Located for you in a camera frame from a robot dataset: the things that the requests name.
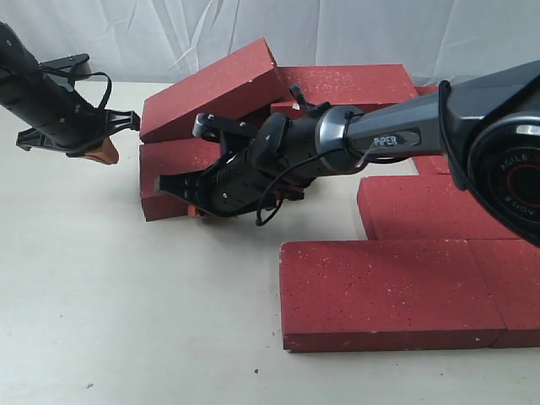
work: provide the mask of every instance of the white table surface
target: white table surface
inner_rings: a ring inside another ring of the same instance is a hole
[[[95,105],[104,87],[78,84]],[[164,87],[115,83],[109,107],[140,114]],[[26,128],[0,109],[0,404],[540,403],[540,349],[282,350],[279,247],[364,239],[358,175],[320,179],[263,228],[146,223],[135,132],[103,166],[26,153]]]

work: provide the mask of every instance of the white backdrop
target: white backdrop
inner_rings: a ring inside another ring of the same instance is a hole
[[[538,15],[538,0],[0,0],[40,61],[85,52],[115,80],[163,83],[261,36],[281,65],[460,80],[539,58]]]

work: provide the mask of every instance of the white curtain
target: white curtain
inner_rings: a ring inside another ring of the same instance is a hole
[[[538,0],[0,0],[38,60],[88,53],[114,80],[163,83],[262,36],[284,66],[462,80],[540,58],[539,15]]]

